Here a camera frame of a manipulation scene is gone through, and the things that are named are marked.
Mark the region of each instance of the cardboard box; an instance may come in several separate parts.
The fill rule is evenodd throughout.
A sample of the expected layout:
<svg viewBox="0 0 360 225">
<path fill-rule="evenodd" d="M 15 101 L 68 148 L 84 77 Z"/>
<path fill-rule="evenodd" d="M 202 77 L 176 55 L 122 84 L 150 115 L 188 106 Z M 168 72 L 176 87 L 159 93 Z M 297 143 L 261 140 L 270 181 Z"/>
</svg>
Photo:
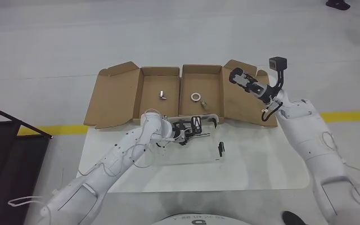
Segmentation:
<svg viewBox="0 0 360 225">
<path fill-rule="evenodd" d="M 156 109 L 168 117 L 215 113 L 220 122 L 224 118 L 263 126 L 277 126 L 272 115 L 267 122 L 261 120 L 262 101 L 229 82 L 230 72 L 240 67 L 244 72 L 269 84 L 265 71 L 243 62 L 230 60 L 221 65 L 183 65 L 182 78 L 178 67 L 142 67 L 133 62 L 116 65 L 99 72 L 84 125 L 107 128 L 130 120 L 140 123 L 147 109 Z M 166 100 L 159 97 L 163 91 Z M 208 105 L 193 102 L 191 94 L 201 94 Z"/>
<path fill-rule="evenodd" d="M 262 101 L 229 82 L 229 74 L 236 67 L 256 77 L 259 82 L 269 84 L 265 71 L 257 71 L 256 66 L 236 60 L 230 60 L 224 66 L 183 65 L 179 115 L 215 113 L 220 122 L 229 118 L 263 126 L 277 126 L 275 116 L 271 116 L 267 122 L 261 120 L 264 108 Z M 207 103 L 206 109 L 201 107 L 201 103 L 191 100 L 191 94 L 195 92 L 201 94 L 201 100 Z"/>
<path fill-rule="evenodd" d="M 147 109 L 162 115 L 178 116 L 180 69 L 178 67 L 142 67 L 133 62 L 99 72 L 84 125 L 107 128 L 130 120 L 140 123 Z M 164 91 L 166 100 L 159 97 Z"/>
</svg>

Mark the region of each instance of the white cable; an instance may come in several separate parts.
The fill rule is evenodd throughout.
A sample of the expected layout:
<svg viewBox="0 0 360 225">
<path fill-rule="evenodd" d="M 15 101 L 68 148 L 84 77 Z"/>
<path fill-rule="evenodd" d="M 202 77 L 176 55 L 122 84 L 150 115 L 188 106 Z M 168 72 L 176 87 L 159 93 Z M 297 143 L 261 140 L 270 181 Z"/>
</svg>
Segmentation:
<svg viewBox="0 0 360 225">
<path fill-rule="evenodd" d="M 146 113 L 147 113 L 148 111 L 150 111 L 150 110 L 154 110 L 155 112 L 157 112 L 157 113 L 160 115 L 160 126 L 161 126 L 160 129 L 162 130 L 162 126 L 163 126 L 163 119 L 162 119 L 162 118 L 163 118 L 163 117 L 162 117 L 161 113 L 159 113 L 159 111 L 157 111 L 156 109 L 148 109 L 148 110 L 146 110 L 146 111 L 144 112 L 145 122 L 144 122 L 144 124 L 143 124 L 143 126 L 142 126 L 142 130 L 141 130 L 140 136 L 137 138 L 137 141 L 135 142 L 135 145 L 132 145 L 131 147 L 129 147 L 128 149 L 126 149 L 126 150 L 124 151 L 124 152 L 128 152 L 128 151 L 132 148 L 131 159 L 133 159 L 133 153 L 134 153 L 134 149 L 135 149 L 136 146 L 142 145 L 142 146 L 145 147 L 145 150 L 150 149 L 150 148 L 149 148 L 149 145 L 147 145 L 147 144 L 139 144 L 139 141 L 140 141 L 140 139 L 141 139 L 141 137 L 142 137 L 142 135 L 143 135 L 143 133 L 144 133 L 145 124 L 148 122 Z M 151 149 L 150 149 L 150 152 L 151 152 L 151 154 L 152 154 L 152 160 L 151 160 L 151 164 L 150 164 L 150 165 L 145 166 L 145 167 L 138 166 L 138 165 L 135 164 L 134 160 L 132 160 L 132 161 L 133 161 L 133 165 L 134 165 L 135 167 L 142 168 L 142 169 L 148 168 L 148 167 L 152 166 L 152 164 L 153 164 L 154 161 L 155 161 L 155 155 L 154 155 L 154 153 L 153 153 L 153 151 L 152 151 Z M 108 176 L 116 177 L 117 175 L 119 175 L 119 174 L 122 172 L 123 163 L 124 163 L 124 156 L 123 156 L 122 159 L 121 159 L 121 169 L 120 169 L 120 172 L 117 173 L 116 175 L 109 174 L 109 173 L 106 171 L 106 168 L 105 168 L 105 164 L 104 164 L 104 163 L 95 164 L 95 166 L 94 166 L 90 171 L 88 171 L 88 172 L 86 172 L 86 173 L 84 173 L 84 174 L 83 174 L 79 169 L 78 169 L 78 172 L 80 173 L 81 176 L 84 176 L 84 177 L 85 177 L 85 176 L 89 175 L 91 172 L 93 172 L 95 169 L 97 169 L 99 166 L 102 165 L 102 166 L 103 166 L 103 169 L 104 169 L 104 172 L 105 172 Z"/>
<path fill-rule="evenodd" d="M 43 206 L 45 206 L 45 208 L 48 210 L 49 212 L 49 225 L 51 225 L 51 211 L 49 206 L 47 206 L 45 203 L 41 202 L 41 201 L 37 201 L 37 200 L 30 200 L 30 201 L 26 201 L 26 202 L 22 202 L 19 204 L 14 204 L 12 203 L 13 201 L 18 201 L 18 200 L 22 200 L 22 199 L 42 199 L 42 196 L 27 196 L 27 197 L 20 197 L 18 199 L 13 199 L 8 201 L 7 203 L 12 206 L 12 207 L 18 207 L 18 206 L 22 206 L 22 205 L 26 205 L 26 204 L 30 204 L 30 203 L 38 203 L 38 204 L 42 204 Z"/>
<path fill-rule="evenodd" d="M 360 201 L 358 200 L 358 198 L 359 198 L 359 196 L 360 196 L 360 193 L 358 192 L 358 190 L 357 190 L 357 188 L 355 187 L 355 185 L 353 185 L 353 187 L 351 188 L 350 193 L 351 193 L 351 196 L 353 197 L 353 199 L 357 202 L 357 204 L 360 205 Z"/>
<path fill-rule="evenodd" d="M 331 140 L 332 140 L 335 148 L 330 147 L 330 146 L 326 143 L 326 141 L 325 141 L 325 139 L 324 139 L 324 134 L 325 134 L 325 133 L 327 133 L 327 134 L 331 137 Z M 332 134 L 331 134 L 329 131 L 324 131 L 324 132 L 322 132 L 321 138 L 322 138 L 323 142 L 325 143 L 325 145 L 326 145 L 328 148 L 330 148 L 330 149 L 333 150 L 333 151 L 336 151 L 337 155 L 341 158 L 341 161 L 343 162 L 344 165 L 346 165 L 346 166 L 349 167 L 349 168 L 352 168 L 352 169 L 355 169 L 355 170 L 360 171 L 359 168 L 356 168 L 356 167 L 353 167 L 353 166 L 351 166 L 351 165 L 348 165 L 347 162 L 346 162 L 346 160 L 345 160 L 343 157 L 341 157 L 341 155 L 340 155 L 340 153 L 339 153 L 338 145 L 335 143 L 334 137 L 332 136 Z M 352 198 L 354 199 L 354 201 L 356 201 L 356 202 L 360 205 L 360 201 L 355 197 L 353 190 L 355 190 L 355 192 L 356 192 L 358 195 L 360 195 L 360 193 L 357 191 L 357 189 L 356 189 L 356 187 L 355 187 L 354 184 L 352 184 L 352 186 L 353 186 L 353 187 L 352 187 L 351 190 L 350 190 L 350 194 L 351 194 Z"/>
<path fill-rule="evenodd" d="M 325 139 L 324 139 L 324 134 L 326 134 L 326 133 L 330 136 L 330 138 L 331 138 L 331 140 L 332 140 L 335 148 L 330 147 L 330 146 L 326 143 L 326 141 L 325 141 Z M 360 171 L 359 168 L 356 168 L 356 167 L 354 167 L 354 166 L 349 165 L 349 164 L 347 163 L 347 161 L 340 155 L 340 153 L 339 153 L 339 147 L 338 147 L 338 145 L 335 143 L 334 137 L 332 136 L 332 134 L 331 134 L 329 131 L 324 131 L 324 132 L 322 132 L 321 138 L 322 138 L 322 141 L 324 142 L 324 144 L 325 144 L 328 148 L 330 148 L 332 151 L 336 151 L 337 155 L 341 158 L 341 161 L 343 162 L 344 165 L 346 165 L 346 166 L 349 167 L 349 168 L 352 168 L 352 169 L 355 169 L 355 170 Z"/>
</svg>

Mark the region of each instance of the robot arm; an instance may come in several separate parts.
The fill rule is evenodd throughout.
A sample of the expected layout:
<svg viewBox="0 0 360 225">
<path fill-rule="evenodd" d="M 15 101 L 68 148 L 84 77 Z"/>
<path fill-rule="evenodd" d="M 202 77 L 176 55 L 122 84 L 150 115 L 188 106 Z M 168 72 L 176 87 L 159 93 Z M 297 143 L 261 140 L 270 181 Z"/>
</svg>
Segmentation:
<svg viewBox="0 0 360 225">
<path fill-rule="evenodd" d="M 263 111 L 263 121 L 276 112 L 287 140 L 313 177 L 313 193 L 325 219 L 332 224 L 358 224 L 360 205 L 356 199 L 360 199 L 360 195 L 345 171 L 330 130 L 309 101 L 290 102 L 281 89 L 286 59 L 271 58 L 270 67 L 278 71 L 275 87 L 258 83 L 240 68 L 230 73 L 229 81 L 268 106 Z M 268 109 L 272 112 L 264 118 Z"/>
<path fill-rule="evenodd" d="M 147 145 L 170 138 L 172 125 L 154 112 L 141 117 L 141 127 L 130 130 L 84 176 L 55 193 L 40 213 L 41 224 L 91 224 L 110 187 L 142 156 Z"/>
</svg>

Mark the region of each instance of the yellow floor stripe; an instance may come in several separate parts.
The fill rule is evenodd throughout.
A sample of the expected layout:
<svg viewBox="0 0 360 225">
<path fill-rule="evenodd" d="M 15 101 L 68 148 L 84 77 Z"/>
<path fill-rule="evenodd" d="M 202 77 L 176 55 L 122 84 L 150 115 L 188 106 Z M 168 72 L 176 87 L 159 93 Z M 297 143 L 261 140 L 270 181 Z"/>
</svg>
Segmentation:
<svg viewBox="0 0 360 225">
<path fill-rule="evenodd" d="M 327 123 L 360 121 L 360 111 L 322 112 L 320 115 Z"/>
<path fill-rule="evenodd" d="M 320 113 L 324 121 L 327 123 L 336 122 L 360 122 L 360 111 L 344 111 L 344 112 L 322 112 Z M 37 127 L 40 130 L 51 135 L 71 135 L 71 134 L 86 134 L 88 127 L 82 124 L 75 125 L 54 125 Z M 37 134 L 35 131 L 26 127 L 21 127 L 18 135 Z"/>
<path fill-rule="evenodd" d="M 37 127 L 38 129 L 49 133 L 51 135 L 70 135 L 70 134 L 86 134 L 88 132 L 88 126 L 85 125 L 54 125 Z M 21 127 L 18 134 L 20 136 L 38 134 L 37 132 L 30 130 L 26 127 Z"/>
</svg>

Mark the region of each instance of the black shoe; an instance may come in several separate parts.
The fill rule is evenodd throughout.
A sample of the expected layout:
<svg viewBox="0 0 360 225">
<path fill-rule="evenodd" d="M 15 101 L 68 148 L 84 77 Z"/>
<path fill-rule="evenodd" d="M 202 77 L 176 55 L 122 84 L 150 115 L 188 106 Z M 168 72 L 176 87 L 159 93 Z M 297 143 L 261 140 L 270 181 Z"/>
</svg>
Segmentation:
<svg viewBox="0 0 360 225">
<path fill-rule="evenodd" d="M 281 217 L 285 225 L 306 225 L 300 217 L 290 211 L 283 211 Z"/>
<path fill-rule="evenodd" d="M 328 0 L 326 5 L 332 8 L 337 8 L 338 10 L 348 10 L 350 5 L 344 2 L 343 0 Z"/>
</svg>

